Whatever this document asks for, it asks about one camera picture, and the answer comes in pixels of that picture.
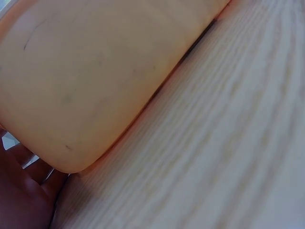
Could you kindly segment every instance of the wooden table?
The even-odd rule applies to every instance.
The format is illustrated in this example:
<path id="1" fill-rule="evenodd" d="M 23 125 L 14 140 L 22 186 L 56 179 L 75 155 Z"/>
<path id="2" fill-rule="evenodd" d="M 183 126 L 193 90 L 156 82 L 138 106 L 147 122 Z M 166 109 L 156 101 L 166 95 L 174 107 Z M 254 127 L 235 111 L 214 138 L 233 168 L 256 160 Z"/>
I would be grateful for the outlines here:
<path id="1" fill-rule="evenodd" d="M 303 228 L 304 111 L 304 0 L 235 0 L 52 228 Z"/>

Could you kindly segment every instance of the hand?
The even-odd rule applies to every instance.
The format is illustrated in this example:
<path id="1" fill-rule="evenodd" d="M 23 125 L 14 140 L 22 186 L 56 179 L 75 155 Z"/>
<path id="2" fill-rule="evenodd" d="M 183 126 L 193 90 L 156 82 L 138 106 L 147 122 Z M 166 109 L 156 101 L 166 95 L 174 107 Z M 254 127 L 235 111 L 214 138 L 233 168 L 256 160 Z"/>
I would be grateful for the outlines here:
<path id="1" fill-rule="evenodd" d="M 4 134 L 0 129 L 0 228 L 47 228 L 67 174 L 52 171 L 41 159 L 22 169 L 33 157 L 32 152 L 21 144 L 6 151 Z"/>

